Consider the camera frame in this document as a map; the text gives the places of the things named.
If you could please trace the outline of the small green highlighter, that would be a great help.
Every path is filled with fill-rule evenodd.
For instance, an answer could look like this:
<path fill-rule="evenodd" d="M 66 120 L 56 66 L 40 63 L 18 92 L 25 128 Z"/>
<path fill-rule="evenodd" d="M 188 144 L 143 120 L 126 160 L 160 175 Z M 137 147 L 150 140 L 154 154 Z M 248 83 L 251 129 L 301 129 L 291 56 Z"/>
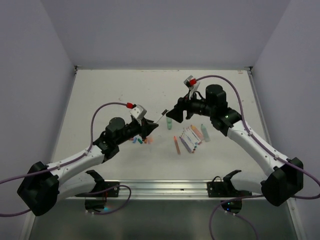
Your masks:
<path fill-rule="evenodd" d="M 171 130 L 172 129 L 172 119 L 167 117 L 166 118 L 166 124 L 167 124 L 167 129 Z"/>

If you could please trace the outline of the neon orange tip marker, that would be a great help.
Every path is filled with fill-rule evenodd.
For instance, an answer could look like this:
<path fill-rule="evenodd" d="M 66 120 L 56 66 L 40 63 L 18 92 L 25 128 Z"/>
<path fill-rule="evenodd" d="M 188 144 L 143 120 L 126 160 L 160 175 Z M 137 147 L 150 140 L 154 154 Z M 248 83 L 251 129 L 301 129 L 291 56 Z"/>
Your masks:
<path fill-rule="evenodd" d="M 175 144 L 175 148 L 176 148 L 177 154 L 181 155 L 181 151 L 180 151 L 180 147 L 179 147 L 179 144 L 178 144 L 177 137 L 173 136 L 173 140 L 174 140 L 174 144 Z"/>

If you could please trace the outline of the pink cap marker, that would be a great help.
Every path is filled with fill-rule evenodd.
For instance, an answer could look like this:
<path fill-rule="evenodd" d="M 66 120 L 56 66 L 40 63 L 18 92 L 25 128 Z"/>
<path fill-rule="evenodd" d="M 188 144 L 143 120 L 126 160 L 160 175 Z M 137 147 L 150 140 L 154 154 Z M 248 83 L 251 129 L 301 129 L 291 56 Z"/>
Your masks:
<path fill-rule="evenodd" d="M 200 145 L 202 143 L 201 139 L 196 135 L 196 133 L 190 128 L 188 127 L 188 131 L 193 135 L 193 137 L 196 139 L 197 144 Z"/>

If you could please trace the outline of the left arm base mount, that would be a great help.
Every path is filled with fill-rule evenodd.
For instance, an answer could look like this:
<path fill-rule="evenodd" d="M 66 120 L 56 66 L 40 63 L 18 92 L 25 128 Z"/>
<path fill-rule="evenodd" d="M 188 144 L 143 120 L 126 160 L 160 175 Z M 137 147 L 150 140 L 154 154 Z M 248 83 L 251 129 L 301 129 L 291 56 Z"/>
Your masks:
<path fill-rule="evenodd" d="M 132 189 L 125 185 L 120 184 L 119 182 L 105 182 L 98 183 L 98 187 L 94 187 L 91 192 L 79 193 L 78 196 L 83 196 L 85 198 L 96 197 L 102 198 L 102 202 L 105 204 L 108 197 L 118 197 L 120 188 L 125 188 L 129 191 L 128 197 L 125 202 L 118 208 L 111 210 L 104 210 L 105 207 L 102 207 L 102 204 L 90 203 L 89 200 L 85 200 L 84 207 L 87 212 L 90 212 L 93 215 L 106 216 L 118 212 L 119 210 L 125 208 L 129 203 L 132 196 Z"/>

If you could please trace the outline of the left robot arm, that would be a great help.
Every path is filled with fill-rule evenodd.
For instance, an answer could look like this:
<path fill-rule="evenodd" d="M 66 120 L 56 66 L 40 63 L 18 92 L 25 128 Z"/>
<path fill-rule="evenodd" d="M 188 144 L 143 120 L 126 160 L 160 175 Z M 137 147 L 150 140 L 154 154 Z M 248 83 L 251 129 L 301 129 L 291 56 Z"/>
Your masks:
<path fill-rule="evenodd" d="M 42 216 L 60 201 L 76 195 L 99 196 L 107 189 L 105 181 L 92 167 L 113 158 L 119 146 L 129 139 L 148 137 L 159 125 L 152 120 L 132 118 L 125 123 L 112 118 L 88 148 L 66 159 L 34 163 L 17 189 L 18 196 L 35 216 Z"/>

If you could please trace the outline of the orange pink highlighter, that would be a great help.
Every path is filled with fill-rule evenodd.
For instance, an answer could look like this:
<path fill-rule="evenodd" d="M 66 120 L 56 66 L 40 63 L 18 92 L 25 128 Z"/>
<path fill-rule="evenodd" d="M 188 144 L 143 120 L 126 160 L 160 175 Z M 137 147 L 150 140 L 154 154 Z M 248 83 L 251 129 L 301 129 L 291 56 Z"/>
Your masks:
<path fill-rule="evenodd" d="M 201 141 L 203 141 L 203 140 L 204 140 L 204 137 L 203 137 L 202 133 L 201 133 L 194 125 L 191 125 L 190 127 L 191 127 L 191 129 L 194 131 L 194 133 L 197 135 L 197 137 L 198 137 Z"/>

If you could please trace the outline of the brown cap marker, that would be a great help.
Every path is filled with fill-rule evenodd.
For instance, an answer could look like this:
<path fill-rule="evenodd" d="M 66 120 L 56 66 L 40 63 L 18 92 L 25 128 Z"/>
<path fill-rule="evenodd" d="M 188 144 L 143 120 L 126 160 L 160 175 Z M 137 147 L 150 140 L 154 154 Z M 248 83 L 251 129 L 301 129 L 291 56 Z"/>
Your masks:
<path fill-rule="evenodd" d="M 196 146 L 193 144 L 193 142 L 192 142 L 191 139 L 189 138 L 188 134 L 187 134 L 185 131 L 183 131 L 182 134 L 185 134 L 185 135 L 187 136 L 188 140 L 189 140 L 189 141 L 192 143 L 192 145 L 194 146 L 194 151 L 195 151 L 195 150 L 196 150 Z"/>

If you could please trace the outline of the purple grey marker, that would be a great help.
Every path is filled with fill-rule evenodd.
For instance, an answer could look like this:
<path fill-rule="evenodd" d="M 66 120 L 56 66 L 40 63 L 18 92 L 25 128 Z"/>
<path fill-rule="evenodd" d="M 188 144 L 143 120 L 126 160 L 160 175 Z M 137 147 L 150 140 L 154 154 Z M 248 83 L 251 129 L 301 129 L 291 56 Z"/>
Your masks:
<path fill-rule="evenodd" d="M 186 150 L 191 154 L 192 150 L 189 148 L 189 146 L 187 145 L 187 143 L 185 142 L 185 140 L 180 136 L 179 137 L 181 143 L 183 144 L 183 146 L 186 148 Z"/>

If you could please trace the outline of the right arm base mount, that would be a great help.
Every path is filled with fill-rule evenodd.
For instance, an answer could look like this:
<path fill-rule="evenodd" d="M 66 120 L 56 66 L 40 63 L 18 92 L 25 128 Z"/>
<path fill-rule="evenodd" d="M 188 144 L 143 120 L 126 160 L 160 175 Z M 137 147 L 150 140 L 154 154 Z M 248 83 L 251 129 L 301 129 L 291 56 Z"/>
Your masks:
<path fill-rule="evenodd" d="M 247 190 L 236 190 L 230 180 L 216 176 L 213 180 L 206 183 L 207 195 L 209 198 L 237 198 L 251 196 L 252 193 Z M 233 200 L 223 203 L 222 208 L 230 213 L 238 214 L 242 209 L 241 200 Z"/>

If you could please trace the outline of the black cap marker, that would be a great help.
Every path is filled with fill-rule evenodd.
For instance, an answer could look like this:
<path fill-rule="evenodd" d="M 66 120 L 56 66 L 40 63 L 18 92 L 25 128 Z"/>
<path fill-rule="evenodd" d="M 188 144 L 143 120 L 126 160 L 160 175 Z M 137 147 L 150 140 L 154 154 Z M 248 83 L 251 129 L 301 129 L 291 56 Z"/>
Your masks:
<path fill-rule="evenodd" d="M 158 123 L 158 122 L 166 115 L 167 112 L 168 112 L 168 110 L 165 109 L 165 110 L 160 114 L 160 116 L 154 121 L 154 123 Z"/>

